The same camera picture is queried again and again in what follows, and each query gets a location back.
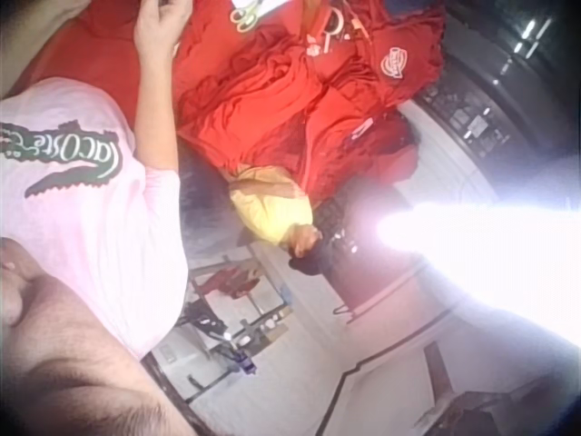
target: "pink shirt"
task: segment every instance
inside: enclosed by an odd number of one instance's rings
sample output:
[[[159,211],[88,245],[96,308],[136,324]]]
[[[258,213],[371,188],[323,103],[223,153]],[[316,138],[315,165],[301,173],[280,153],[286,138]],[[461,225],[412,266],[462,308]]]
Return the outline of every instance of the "pink shirt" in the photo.
[[[0,122],[0,234],[142,358],[183,304],[177,173],[143,167],[115,102],[87,84],[43,81],[1,102]]]

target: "logo patch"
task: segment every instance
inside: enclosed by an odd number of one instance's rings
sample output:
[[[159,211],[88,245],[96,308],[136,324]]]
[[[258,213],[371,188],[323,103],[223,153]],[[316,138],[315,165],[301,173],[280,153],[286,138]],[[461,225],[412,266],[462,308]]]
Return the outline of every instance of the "logo patch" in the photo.
[[[403,70],[408,63],[408,51],[399,47],[391,47],[381,61],[381,71],[384,75],[394,79],[403,78]]]
[[[119,138],[114,132],[86,132],[78,121],[61,124],[56,130],[32,132],[15,124],[0,124],[0,152],[18,162],[67,165],[84,163],[54,172],[29,186],[25,197],[49,189],[70,188],[79,184],[102,186],[113,179],[123,166]]]

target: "scissors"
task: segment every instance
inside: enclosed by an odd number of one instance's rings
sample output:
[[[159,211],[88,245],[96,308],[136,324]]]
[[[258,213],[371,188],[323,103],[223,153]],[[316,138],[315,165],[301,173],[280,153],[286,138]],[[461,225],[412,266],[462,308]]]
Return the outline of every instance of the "scissors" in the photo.
[[[263,0],[253,0],[246,6],[237,7],[230,14],[230,21],[236,24],[236,29],[241,34],[250,31],[258,23],[258,13]]]

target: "yellow shirt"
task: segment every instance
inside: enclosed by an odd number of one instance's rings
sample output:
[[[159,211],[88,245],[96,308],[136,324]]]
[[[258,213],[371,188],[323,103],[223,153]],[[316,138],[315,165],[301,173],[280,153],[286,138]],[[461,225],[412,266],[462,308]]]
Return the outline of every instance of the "yellow shirt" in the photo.
[[[286,171],[276,166],[249,168],[234,179],[260,180],[272,183],[296,184]],[[230,191],[230,198],[244,224],[259,238],[276,245],[294,224],[312,224],[309,197],[282,198],[274,195],[245,195],[239,190]]]

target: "black hair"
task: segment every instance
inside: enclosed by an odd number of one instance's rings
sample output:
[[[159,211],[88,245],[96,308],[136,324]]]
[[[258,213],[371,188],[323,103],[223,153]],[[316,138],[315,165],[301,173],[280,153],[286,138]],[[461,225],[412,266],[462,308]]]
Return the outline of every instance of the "black hair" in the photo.
[[[289,266],[306,275],[323,274],[330,267],[330,245],[327,238],[319,239],[303,257],[290,254]]]

